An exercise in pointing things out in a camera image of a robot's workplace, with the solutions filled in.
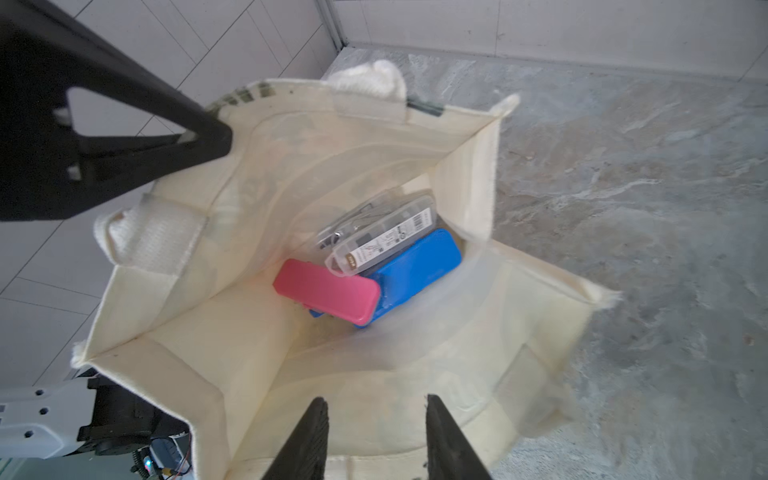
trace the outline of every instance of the blue pencil case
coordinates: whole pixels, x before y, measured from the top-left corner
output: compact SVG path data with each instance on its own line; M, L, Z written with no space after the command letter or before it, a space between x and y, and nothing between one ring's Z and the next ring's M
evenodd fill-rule
M362 276L375 280L382 294L371 321L357 328L365 328L373 320L407 302L461 262L462 253L451 234L439 228L378 269L365 272ZM312 310L310 314L315 318L322 315Z

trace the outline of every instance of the product label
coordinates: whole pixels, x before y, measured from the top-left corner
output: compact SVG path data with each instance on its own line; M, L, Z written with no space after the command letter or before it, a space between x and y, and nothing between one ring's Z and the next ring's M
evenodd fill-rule
M388 250L397 246L400 242L413 237L418 232L432 225L432 216L429 214L429 208L418 212L413 217L402 222L397 227L390 228L378 237L364 243L345 255L349 268L355 269Z

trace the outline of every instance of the wall tile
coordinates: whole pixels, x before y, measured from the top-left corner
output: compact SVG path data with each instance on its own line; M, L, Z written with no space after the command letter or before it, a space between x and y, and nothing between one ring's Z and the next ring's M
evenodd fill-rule
M500 56L739 78L768 45L768 2L502 0Z
M336 48L325 25L317 29L307 45L312 48L320 70L325 73L336 59Z
M67 93L75 131L89 136L133 136L152 114L84 88Z
M19 276L101 297L112 273L112 263L96 244L94 221L99 215L133 207L150 188L151 184L144 185L65 220Z
M262 3L293 57L323 23L314 0L262 0Z
M165 127L172 133L182 134L186 131L186 128L182 127L181 125L176 125L174 122L168 120L167 118L155 117L154 119L165 125Z
M0 388L34 385L86 318L0 299Z
M85 315L90 314L99 302L95 296L31 282L22 278L14 278L0 295L0 298L32 305L49 306L74 313L84 313Z
M166 127L157 117L152 117L144 128L141 129L141 134L145 137L158 137L160 135L171 135L170 128Z
M336 9L336 15L339 17L342 33L347 41L371 43L371 37L368 34L368 25L366 25L366 18L362 14L360 0L334 2L332 6Z
M362 11L374 44L493 55L498 2L362 2Z
M0 222L0 290L56 230L60 220Z
M206 105L235 88L277 77L282 68L249 15L243 15L216 44L180 90Z
M143 0L143 2L195 63L203 59L208 53L208 47L171 0Z
M250 3L251 0L174 0L208 48L216 44Z
M48 368L45 369L35 385L50 385L52 383L61 382L63 380L69 380L75 375L76 370L70 366L72 360L72 348L75 343L83 342L88 338L88 334L91 332L91 326L93 326L94 318L96 317L96 309L91 312L78 331L69 339L69 341L61 348L61 351L53 359Z
M270 46L272 54L275 56L277 63L281 68L285 68L291 61L291 54L288 52L283 39L280 37L280 33L277 32L275 24L272 22L269 14L266 13L264 5L261 0L253 0L253 3L248 7L248 15L250 15L253 23L261 32L266 44Z
M194 68L195 62L141 0L94 0L78 20L174 87Z
M51 0L51 3L64 10L67 15L74 17L88 5L90 0Z
M293 57L290 65L280 75L282 78L310 78L319 79L323 76L323 69L317 63L312 48L307 44L299 54Z

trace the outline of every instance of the white robot part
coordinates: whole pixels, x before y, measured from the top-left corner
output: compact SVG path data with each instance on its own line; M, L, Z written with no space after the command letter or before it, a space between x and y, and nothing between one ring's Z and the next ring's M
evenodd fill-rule
M0 389L0 458L67 455L84 442L80 427L90 425L96 390L87 378L49 386Z

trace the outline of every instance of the clear plastic box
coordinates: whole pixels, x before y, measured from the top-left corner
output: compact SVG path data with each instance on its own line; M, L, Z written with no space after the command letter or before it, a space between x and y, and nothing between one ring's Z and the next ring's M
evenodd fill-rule
M350 235L404 205L408 199L402 199L402 202L398 204L397 202L402 198L400 196L400 189L393 188L358 205L317 234L317 247L320 250L328 249L326 251L328 253L338 242L349 238Z
M435 199L421 195L334 246L326 266L337 276L356 275L410 247L435 228Z

